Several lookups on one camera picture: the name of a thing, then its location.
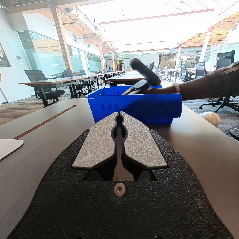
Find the blue plastic bin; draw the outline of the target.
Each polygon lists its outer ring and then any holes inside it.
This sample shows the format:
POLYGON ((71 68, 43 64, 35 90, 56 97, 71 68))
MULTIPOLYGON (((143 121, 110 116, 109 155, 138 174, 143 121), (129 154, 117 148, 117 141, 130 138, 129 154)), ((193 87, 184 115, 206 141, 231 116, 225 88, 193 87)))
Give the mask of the blue plastic bin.
POLYGON ((87 94, 95 123, 125 112, 144 124, 171 124, 182 112, 181 94, 122 95, 131 86, 104 86, 87 94))

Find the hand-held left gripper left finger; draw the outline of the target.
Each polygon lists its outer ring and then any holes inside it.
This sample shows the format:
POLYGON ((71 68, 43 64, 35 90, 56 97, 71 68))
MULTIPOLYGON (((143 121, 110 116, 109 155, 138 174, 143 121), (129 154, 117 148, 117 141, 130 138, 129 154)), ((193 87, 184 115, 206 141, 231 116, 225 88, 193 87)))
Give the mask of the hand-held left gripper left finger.
POLYGON ((119 113, 114 112, 94 124, 75 161, 72 164, 76 169, 93 170, 99 166, 115 169, 117 164, 117 147, 113 131, 117 127, 119 113))

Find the white flat board corner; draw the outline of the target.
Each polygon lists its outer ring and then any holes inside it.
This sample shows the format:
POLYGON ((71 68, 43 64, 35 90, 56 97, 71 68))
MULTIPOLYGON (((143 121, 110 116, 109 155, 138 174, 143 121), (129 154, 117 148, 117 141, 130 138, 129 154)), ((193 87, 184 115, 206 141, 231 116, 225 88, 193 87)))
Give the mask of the white flat board corner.
POLYGON ((23 145, 23 140, 0 139, 0 160, 17 150, 23 145))

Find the black mesh office chair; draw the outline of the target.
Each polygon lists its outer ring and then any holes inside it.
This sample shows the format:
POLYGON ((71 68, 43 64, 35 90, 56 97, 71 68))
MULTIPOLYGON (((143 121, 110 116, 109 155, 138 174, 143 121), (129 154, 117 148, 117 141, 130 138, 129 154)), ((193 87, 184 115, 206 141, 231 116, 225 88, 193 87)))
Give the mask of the black mesh office chair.
POLYGON ((181 82, 187 82, 189 80, 189 74, 187 73, 186 70, 186 64, 181 64, 181 74, 179 81, 181 82))
MULTIPOLYGON (((232 64, 234 62, 234 55, 235 50, 232 50, 231 52, 224 52, 224 53, 218 53, 216 58, 216 69, 220 69, 222 67, 227 67, 228 65, 232 64)), ((208 100, 209 103, 202 104, 199 106, 199 109, 202 109, 203 106, 211 105, 215 107, 216 105, 219 105, 219 107, 215 110, 215 113, 219 109, 223 109, 224 106, 227 106, 235 111, 239 111, 239 103, 233 102, 230 100, 230 97, 219 97, 217 100, 211 99, 208 100)))
POLYGON ((236 139, 237 141, 239 141, 239 128, 233 128, 229 130, 229 134, 236 139))
POLYGON ((206 69, 205 69, 205 61, 204 62, 196 62, 195 64, 195 78, 198 79, 206 74, 206 69))
MULTIPOLYGON (((64 73, 65 73, 66 77, 73 77, 74 76, 72 70, 70 70, 70 69, 64 70, 64 73)), ((81 94, 83 94, 83 95, 87 94, 87 93, 83 92, 83 89, 86 88, 86 87, 87 87, 87 85, 84 83, 83 80, 81 80, 79 84, 75 84, 75 89, 79 93, 79 98, 80 98, 81 94)))
MULTIPOLYGON (((24 71, 31 82, 46 80, 46 77, 44 76, 42 70, 24 70, 24 71)), ((58 90, 57 87, 53 85, 35 85, 34 92, 37 99, 42 99, 38 91, 38 88, 40 87, 43 88, 46 100, 53 101, 49 105, 59 102, 59 97, 65 94, 64 90, 58 90)))

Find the person's right hand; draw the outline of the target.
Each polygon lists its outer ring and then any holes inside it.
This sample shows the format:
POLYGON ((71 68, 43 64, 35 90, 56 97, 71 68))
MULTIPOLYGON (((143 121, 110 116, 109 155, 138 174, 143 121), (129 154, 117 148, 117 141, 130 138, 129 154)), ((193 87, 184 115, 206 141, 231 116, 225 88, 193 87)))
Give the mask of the person's right hand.
POLYGON ((174 85, 171 85, 166 88, 150 88, 145 91, 144 94, 175 94, 177 90, 174 85))

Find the person's right forearm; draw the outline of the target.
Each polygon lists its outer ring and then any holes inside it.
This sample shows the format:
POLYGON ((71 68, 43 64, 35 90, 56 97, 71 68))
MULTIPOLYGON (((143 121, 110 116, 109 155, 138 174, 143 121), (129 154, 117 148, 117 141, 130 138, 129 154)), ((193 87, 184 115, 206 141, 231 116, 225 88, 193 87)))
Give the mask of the person's right forearm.
POLYGON ((239 96, 239 62, 179 85, 182 101, 239 96))

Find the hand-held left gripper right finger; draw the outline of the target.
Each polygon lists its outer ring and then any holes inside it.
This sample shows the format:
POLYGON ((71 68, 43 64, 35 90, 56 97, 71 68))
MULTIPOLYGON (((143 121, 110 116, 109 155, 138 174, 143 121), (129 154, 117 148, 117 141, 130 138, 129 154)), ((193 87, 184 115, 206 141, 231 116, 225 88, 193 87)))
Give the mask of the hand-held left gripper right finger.
POLYGON ((132 116, 121 112, 122 125, 126 129, 124 152, 133 162, 146 169, 161 169, 167 163, 158 148, 149 128, 132 116))

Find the white round object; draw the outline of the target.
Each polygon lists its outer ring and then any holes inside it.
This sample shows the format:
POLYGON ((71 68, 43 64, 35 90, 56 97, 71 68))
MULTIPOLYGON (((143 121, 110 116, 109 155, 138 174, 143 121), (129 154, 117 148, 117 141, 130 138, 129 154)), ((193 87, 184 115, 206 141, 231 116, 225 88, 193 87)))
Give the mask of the white round object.
POLYGON ((198 113, 199 116, 201 116, 203 119, 208 121, 210 124, 212 124, 215 127, 218 127, 220 124, 220 117, 217 113, 215 112, 201 112, 198 113))

